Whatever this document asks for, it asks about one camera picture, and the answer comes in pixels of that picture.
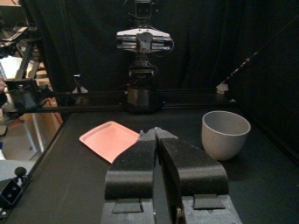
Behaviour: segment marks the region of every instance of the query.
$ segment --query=black backdrop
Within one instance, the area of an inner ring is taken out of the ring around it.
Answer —
[[[130,29],[124,0],[24,2],[42,32],[54,89],[71,91],[74,74],[88,91],[123,87],[134,60],[116,48],[116,33]],[[296,14],[298,0],[160,0],[152,23],[172,35],[175,48],[166,57],[150,57],[159,67],[156,86],[215,88]],[[296,156],[298,76],[299,19],[230,82],[239,104]]]

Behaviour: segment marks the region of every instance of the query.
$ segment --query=pink tray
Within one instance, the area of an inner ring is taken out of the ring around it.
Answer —
[[[110,162],[136,142],[139,134],[116,122],[106,122],[79,140]]]

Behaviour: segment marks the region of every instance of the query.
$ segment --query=black tabletop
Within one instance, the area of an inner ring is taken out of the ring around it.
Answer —
[[[150,115],[124,111],[71,114],[6,223],[100,223],[110,163],[80,142],[80,136],[115,121],[136,132],[160,127],[202,147],[202,116],[214,109],[163,109]],[[240,113],[236,108],[226,110]],[[299,168],[255,125],[242,152],[222,164],[243,223],[298,223]]]

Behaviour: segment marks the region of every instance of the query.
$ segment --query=clamp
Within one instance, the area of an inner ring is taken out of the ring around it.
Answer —
[[[118,156],[107,171],[102,224],[162,223],[155,215],[158,165],[163,171],[168,223],[242,223],[220,163],[167,130],[155,128]]]

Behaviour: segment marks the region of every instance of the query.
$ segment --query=gray cup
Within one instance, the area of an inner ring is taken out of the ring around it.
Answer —
[[[202,145],[219,161],[234,158],[247,140],[247,119],[228,111],[211,111],[202,118]]]

